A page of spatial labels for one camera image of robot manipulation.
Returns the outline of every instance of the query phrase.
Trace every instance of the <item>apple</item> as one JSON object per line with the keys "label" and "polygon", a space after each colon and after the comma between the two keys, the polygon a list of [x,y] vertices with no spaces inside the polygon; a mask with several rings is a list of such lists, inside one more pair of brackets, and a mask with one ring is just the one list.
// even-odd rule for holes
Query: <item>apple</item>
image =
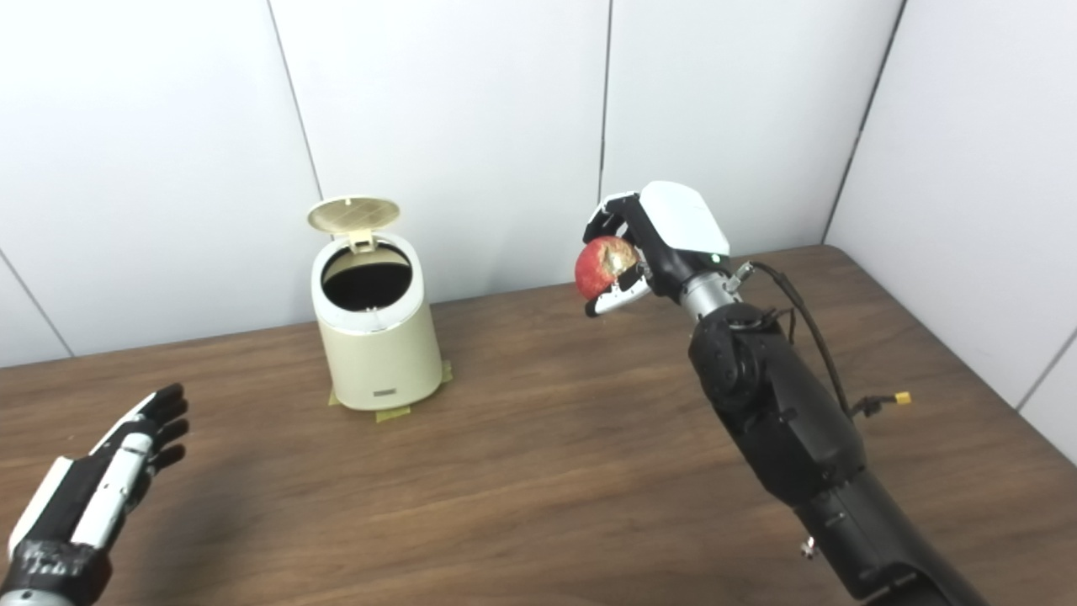
{"label": "apple", "polygon": [[639,260],[635,249],[624,238],[599,236],[576,257],[576,287],[590,300]]}

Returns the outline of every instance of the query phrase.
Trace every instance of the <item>black robotic arm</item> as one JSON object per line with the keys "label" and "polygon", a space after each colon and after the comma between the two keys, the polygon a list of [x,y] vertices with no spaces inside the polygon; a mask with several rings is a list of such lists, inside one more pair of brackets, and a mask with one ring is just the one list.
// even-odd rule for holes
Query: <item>black robotic arm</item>
{"label": "black robotic arm", "polygon": [[[731,269],[728,241],[699,193],[653,182],[640,193],[607,197],[584,241],[602,235],[621,235],[641,262],[589,300],[587,315],[615,310],[648,290],[688,313],[696,323],[688,358],[718,420],[764,488],[808,530],[812,545],[806,549],[822,551],[850,595],[871,606],[987,606],[868,470],[855,411],[844,403],[833,365],[840,401],[797,356],[777,322],[780,314],[741,299],[738,287],[755,267]],[[810,315],[806,320],[825,349]]]}

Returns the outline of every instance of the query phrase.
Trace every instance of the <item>wall seam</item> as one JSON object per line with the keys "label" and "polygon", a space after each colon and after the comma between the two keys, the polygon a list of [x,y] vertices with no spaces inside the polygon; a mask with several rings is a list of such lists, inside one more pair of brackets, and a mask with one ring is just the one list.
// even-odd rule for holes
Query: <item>wall seam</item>
{"label": "wall seam", "polygon": [[314,165],[314,154],[310,151],[310,138],[307,137],[307,125],[303,121],[303,110],[299,109],[299,97],[295,94],[295,83],[292,82],[292,69],[288,65],[288,56],[284,54],[284,42],[280,39],[280,28],[277,27],[277,15],[272,12],[272,1],[266,0],[266,8],[269,9],[269,20],[272,22],[272,31],[277,37],[277,47],[280,50],[280,61],[284,65],[284,76],[288,79],[288,89],[292,93],[292,103],[295,105],[295,115],[299,119],[299,130],[303,132],[303,144],[307,149],[307,159],[310,161],[310,173],[314,177],[314,187],[318,189],[318,199],[325,199],[322,194],[322,180],[318,177],[318,167]]}
{"label": "wall seam", "polygon": [[45,324],[48,325],[48,328],[50,330],[53,332],[53,335],[56,336],[56,340],[59,341],[60,346],[64,347],[64,350],[67,351],[68,357],[73,358],[74,352],[71,351],[71,347],[68,346],[67,340],[64,339],[64,336],[60,335],[59,329],[57,329],[56,325],[53,324],[53,320],[50,319],[48,314],[45,313],[45,309],[41,307],[41,301],[38,300],[38,297],[34,296],[32,292],[30,292],[30,286],[27,285],[26,280],[24,280],[23,276],[19,274],[18,270],[15,269],[15,265],[11,263],[11,259],[8,258],[8,255],[4,253],[2,248],[0,248],[0,258],[2,258],[4,265],[8,266],[8,269],[11,271],[11,274],[15,276],[15,280],[18,282],[18,285],[23,287],[23,292],[25,292],[26,296],[30,298],[30,302],[33,302],[33,307],[38,310],[38,313],[41,314],[41,318],[45,321]]}
{"label": "wall seam", "polygon": [[613,0],[610,0],[606,12],[606,56],[605,72],[602,79],[602,131],[599,135],[599,192],[596,203],[602,201],[602,172],[605,169],[605,121],[606,105],[610,99],[610,48],[613,39]]}
{"label": "wall seam", "polygon": [[1057,367],[1059,363],[1062,362],[1062,358],[1066,355],[1066,352],[1069,351],[1069,347],[1074,344],[1074,341],[1077,341],[1077,328],[1074,328],[1073,333],[1069,334],[1069,337],[1062,344],[1062,348],[1060,348],[1059,351],[1051,358],[1051,362],[1047,363],[1047,367],[1044,369],[1044,372],[1039,374],[1039,377],[1037,377],[1036,381],[1032,383],[1032,386],[1029,387],[1029,392],[1024,395],[1023,398],[1021,398],[1021,400],[1017,404],[1017,406],[1013,407],[1013,410],[1016,410],[1017,412],[1021,412],[1021,409],[1023,409],[1025,405],[1029,404],[1029,400],[1031,400],[1032,397],[1036,394],[1036,392],[1039,390],[1039,386],[1044,384],[1044,381],[1047,380],[1047,377],[1051,375],[1051,371],[1054,370],[1054,367]]}
{"label": "wall seam", "polygon": [[864,108],[864,115],[861,116],[861,125],[856,129],[856,138],[853,139],[853,149],[849,151],[845,170],[841,173],[838,192],[834,196],[834,203],[830,205],[830,213],[826,217],[826,226],[823,227],[823,239],[820,240],[820,243],[826,243],[826,236],[830,234],[830,225],[834,223],[834,215],[838,212],[838,202],[841,200],[841,194],[845,191],[845,181],[849,180],[849,172],[853,168],[853,158],[856,157],[856,149],[861,144],[861,137],[864,135],[864,126],[868,122],[868,114],[871,113],[871,104],[875,103],[876,93],[879,91],[882,72],[886,69],[886,61],[890,60],[890,52],[894,48],[894,39],[897,37],[897,28],[901,25],[901,17],[905,15],[905,5],[907,3],[908,0],[901,0],[901,5],[897,10],[897,18],[894,19],[894,29],[891,30],[890,40],[886,41],[886,50],[882,54],[882,62],[879,64],[879,72],[876,73],[875,84],[871,85],[871,94],[868,95],[868,104]]}

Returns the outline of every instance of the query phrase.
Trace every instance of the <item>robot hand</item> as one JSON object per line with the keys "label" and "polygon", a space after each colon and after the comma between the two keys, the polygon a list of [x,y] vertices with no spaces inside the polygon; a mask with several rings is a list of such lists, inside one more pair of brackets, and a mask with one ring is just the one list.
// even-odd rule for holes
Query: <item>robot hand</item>
{"label": "robot hand", "polygon": [[731,274],[729,240],[699,192],[654,181],[639,193],[609,196],[591,213],[584,242],[612,235],[628,240],[642,259],[587,302],[588,316],[621,308],[651,291],[672,298],[689,313],[698,313],[702,298],[708,299],[708,308],[740,299],[736,291],[715,288],[726,285],[725,278]]}
{"label": "robot hand", "polygon": [[139,403],[89,451],[59,457],[15,524],[0,606],[87,606],[112,574],[108,553],[153,477],[183,459],[183,386]]}

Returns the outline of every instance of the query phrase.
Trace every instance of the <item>white wall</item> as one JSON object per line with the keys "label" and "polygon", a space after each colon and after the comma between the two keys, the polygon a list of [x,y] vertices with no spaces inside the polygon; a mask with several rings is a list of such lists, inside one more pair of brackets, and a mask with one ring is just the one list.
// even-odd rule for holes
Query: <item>white wall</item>
{"label": "white wall", "polygon": [[0,249],[84,355],[310,320],[322,194],[395,198],[434,299],[569,281],[655,179],[742,252],[817,241],[897,0],[612,4],[0,4]]}
{"label": "white wall", "polygon": [[0,252],[0,367],[68,357]]}
{"label": "white wall", "polygon": [[827,237],[1013,406],[1077,327],[1075,41],[1068,0],[910,1]]}
{"label": "white wall", "polygon": [[274,0],[322,192],[402,208],[434,300],[572,279],[607,3]]}
{"label": "white wall", "polygon": [[313,318],[264,0],[5,2],[0,73],[0,248],[75,354]]}
{"label": "white wall", "polygon": [[899,0],[614,0],[602,189],[698,188],[733,250],[819,243]]}

